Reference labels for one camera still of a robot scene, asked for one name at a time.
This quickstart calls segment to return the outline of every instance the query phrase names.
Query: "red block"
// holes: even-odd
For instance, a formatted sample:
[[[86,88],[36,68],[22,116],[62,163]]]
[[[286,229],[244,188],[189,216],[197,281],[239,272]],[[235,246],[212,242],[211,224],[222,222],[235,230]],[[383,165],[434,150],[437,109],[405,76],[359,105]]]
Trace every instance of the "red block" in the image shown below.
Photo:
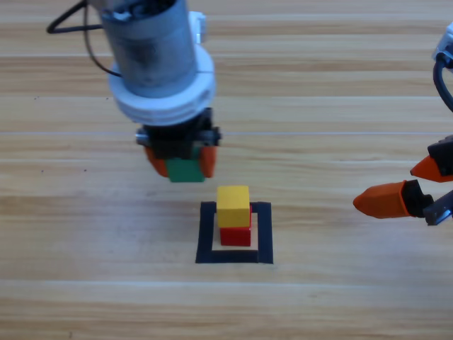
[[[252,243],[252,209],[250,208],[250,225],[244,228],[220,228],[222,246],[250,247]]]

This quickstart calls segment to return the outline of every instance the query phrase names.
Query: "black square outline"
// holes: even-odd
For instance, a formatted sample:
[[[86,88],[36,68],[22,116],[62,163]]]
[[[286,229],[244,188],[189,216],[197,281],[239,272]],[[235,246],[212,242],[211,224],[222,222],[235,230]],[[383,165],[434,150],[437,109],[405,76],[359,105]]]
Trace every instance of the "black square outline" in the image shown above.
[[[267,202],[251,203],[258,214],[258,250],[212,250],[215,202],[202,202],[200,231],[195,263],[197,264],[273,264],[272,207]]]

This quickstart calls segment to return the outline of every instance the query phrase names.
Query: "orange gripper tip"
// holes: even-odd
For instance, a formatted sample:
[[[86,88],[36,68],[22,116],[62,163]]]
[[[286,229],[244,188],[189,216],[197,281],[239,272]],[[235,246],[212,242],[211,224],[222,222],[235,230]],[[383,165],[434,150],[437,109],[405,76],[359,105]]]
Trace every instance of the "orange gripper tip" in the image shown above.
[[[411,170],[411,175],[421,179],[427,179],[438,183],[453,181],[453,175],[442,176],[435,160],[427,156]]]
[[[216,147],[203,147],[200,153],[200,168],[203,175],[210,179],[214,176],[215,161],[217,158]]]
[[[401,195],[406,181],[372,186],[354,199],[354,206],[361,213],[375,218],[411,216]]]
[[[150,147],[144,147],[144,151],[148,156],[149,163],[154,167],[156,172],[162,177],[168,177],[167,167],[164,159],[157,159],[154,156],[153,149]]]

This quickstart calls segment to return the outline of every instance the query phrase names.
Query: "black cable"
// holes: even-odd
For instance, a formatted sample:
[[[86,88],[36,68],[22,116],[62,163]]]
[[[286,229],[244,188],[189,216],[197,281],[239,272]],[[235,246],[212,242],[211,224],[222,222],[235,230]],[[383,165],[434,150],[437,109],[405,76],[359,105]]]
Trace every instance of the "black cable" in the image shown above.
[[[61,16],[56,18],[48,27],[47,33],[49,34],[60,34],[60,33],[71,33],[71,32],[81,32],[87,30],[98,30],[102,28],[102,25],[83,25],[83,26],[73,26],[73,27],[64,27],[58,28],[65,20],[69,17],[73,16],[75,13],[80,11],[82,8],[87,7],[88,2],[87,0],[81,0],[79,3],[72,6],[66,12],[64,12]]]
[[[88,27],[88,8],[89,8],[89,5],[86,4],[84,6],[84,27]],[[113,76],[121,77],[121,74],[107,69],[96,58],[96,56],[93,53],[93,49],[91,48],[90,37],[89,37],[89,33],[87,30],[84,30],[84,40],[85,40],[85,47],[86,47],[86,50],[88,51],[90,59],[96,64],[96,66],[99,67],[100,69],[102,69],[104,72],[112,74]]]
[[[453,112],[453,96],[448,91],[442,77],[442,71],[445,67],[447,67],[447,65],[447,56],[438,55],[432,71],[432,79],[434,80],[434,85],[436,86],[440,98],[444,101],[445,105],[451,110],[451,112]]]

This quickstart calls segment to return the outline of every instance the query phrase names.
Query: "table surface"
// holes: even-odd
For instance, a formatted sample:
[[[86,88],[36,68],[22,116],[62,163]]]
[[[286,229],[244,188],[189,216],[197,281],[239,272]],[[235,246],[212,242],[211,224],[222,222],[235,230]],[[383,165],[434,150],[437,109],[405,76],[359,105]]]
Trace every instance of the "table surface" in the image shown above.
[[[0,4],[0,339],[453,337],[451,222],[352,206],[453,131],[431,75],[450,1],[190,1],[224,132],[197,184],[153,172],[79,33],[45,34],[70,5]],[[273,204],[275,265],[195,264],[220,185]]]

